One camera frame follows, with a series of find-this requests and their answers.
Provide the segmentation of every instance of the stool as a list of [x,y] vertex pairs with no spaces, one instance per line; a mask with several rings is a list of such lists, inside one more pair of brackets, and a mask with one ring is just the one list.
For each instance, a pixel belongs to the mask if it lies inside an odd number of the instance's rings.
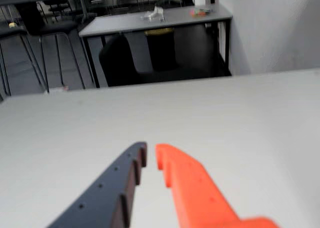
[[[41,81],[40,81],[39,75],[37,73],[37,69],[38,69],[38,72],[39,72],[39,74],[40,74],[40,76],[42,78],[43,83],[45,84],[45,81],[44,81],[44,78],[43,78],[42,73],[40,71],[39,65],[37,63],[35,54],[34,54],[34,52],[32,50],[30,42],[29,42],[29,40],[27,38],[27,31],[25,29],[23,29],[22,27],[5,28],[5,29],[0,30],[0,40],[3,40],[5,38],[10,38],[10,37],[13,37],[13,36],[19,36],[20,37],[21,42],[22,42],[22,44],[24,46],[24,49],[26,50],[26,53],[28,55],[29,61],[32,64],[33,70],[35,72],[35,75],[37,77],[37,80],[38,80],[39,84],[41,85]],[[32,55],[32,57],[33,57],[33,59],[35,61],[35,66],[34,66],[34,63],[33,63],[32,58],[30,56],[30,53],[29,53],[29,51],[27,49],[26,43],[24,41],[24,38],[27,41],[28,47],[29,47],[29,49],[31,51],[31,55]],[[10,85],[9,85],[9,80],[8,80],[8,73],[7,73],[6,63],[4,62],[5,58],[3,56],[4,53],[3,53],[3,49],[2,49],[1,44],[0,44],[0,53],[1,53],[3,66],[4,66],[3,68],[4,68],[4,72],[5,72],[5,73],[3,73],[3,70],[2,70],[2,68],[0,66],[0,72],[1,72],[1,78],[2,78],[4,92],[6,93],[6,95],[11,96],[11,90],[10,90]]]
[[175,37],[173,28],[161,28],[145,31],[151,63],[155,71],[177,68]]

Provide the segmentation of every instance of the wastebasket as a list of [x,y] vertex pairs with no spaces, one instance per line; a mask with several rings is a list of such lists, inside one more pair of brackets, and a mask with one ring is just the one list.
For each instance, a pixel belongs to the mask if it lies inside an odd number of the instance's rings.
[[162,28],[144,32],[148,41],[153,69],[165,71],[175,69],[176,51],[173,28]]

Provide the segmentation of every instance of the table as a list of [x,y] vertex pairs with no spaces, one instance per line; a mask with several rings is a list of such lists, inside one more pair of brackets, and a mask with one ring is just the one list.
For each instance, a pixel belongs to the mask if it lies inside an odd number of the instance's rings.
[[131,228],[179,227],[156,143],[202,162],[240,217],[318,228],[319,91],[314,69],[10,97],[0,104],[0,227],[45,228],[145,140]]
[[[204,17],[192,17],[190,11],[194,8],[207,8],[212,9],[209,15]],[[201,6],[186,6],[179,8],[169,8],[164,10],[165,21],[148,21],[143,20],[145,12],[129,13],[115,16],[101,16],[96,17],[84,29],[79,32],[79,36],[83,38],[88,60],[92,69],[95,85],[100,87],[97,77],[95,65],[93,62],[90,46],[88,43],[89,38],[101,37],[102,45],[106,44],[105,35],[111,35],[119,32],[136,32],[148,29],[156,29],[162,27],[179,27],[187,25],[196,25],[204,23],[213,23],[213,27],[217,29],[215,24],[217,22],[225,23],[226,41],[225,41],[225,68],[229,69],[229,43],[230,43],[230,23],[232,14],[227,11],[225,7],[220,4],[210,4]],[[218,33],[214,33],[215,43],[215,60],[218,60]]]

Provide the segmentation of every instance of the floor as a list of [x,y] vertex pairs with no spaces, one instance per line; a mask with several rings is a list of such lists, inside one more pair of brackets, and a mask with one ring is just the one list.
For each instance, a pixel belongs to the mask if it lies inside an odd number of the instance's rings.
[[[174,42],[176,61],[179,67],[183,69],[192,69],[195,73],[201,70],[208,74],[210,68],[214,67],[213,60],[213,37],[207,32],[204,25],[188,26],[176,28],[174,31]],[[146,37],[143,32],[127,33],[126,37],[129,41],[133,60],[138,72],[152,72],[152,64],[149,56],[149,48]],[[77,32],[74,31],[70,35],[71,42],[74,46],[75,54],[80,66],[81,74],[85,83],[85,87],[95,88],[92,83],[89,70],[86,64],[85,56],[82,51],[80,39]],[[30,37],[30,42],[35,52],[37,61],[42,68],[42,60],[38,37]],[[62,63],[64,82],[69,90],[82,89],[79,75],[72,59],[72,54],[64,37],[58,38],[60,58]],[[5,39],[1,41],[3,47],[3,55],[7,66],[9,83],[12,95],[23,95],[32,93],[43,93],[45,90],[39,85],[35,77],[32,65],[28,60],[27,54],[16,38]],[[50,88],[61,87],[59,76],[59,64],[55,40],[53,37],[46,37],[43,42],[45,63],[48,71],[48,80]],[[106,87],[107,83],[101,69],[98,54],[102,48],[101,40],[93,38],[89,40],[89,45],[94,59],[96,72],[101,87]],[[223,73],[217,71],[217,74],[223,76]],[[2,84],[0,85],[0,93],[4,96]]]

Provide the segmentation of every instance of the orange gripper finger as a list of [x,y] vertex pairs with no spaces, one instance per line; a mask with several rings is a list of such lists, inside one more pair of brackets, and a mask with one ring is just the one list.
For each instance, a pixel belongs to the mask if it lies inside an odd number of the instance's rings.
[[157,144],[156,157],[181,228],[277,228],[266,218],[240,220],[202,164],[188,154]]

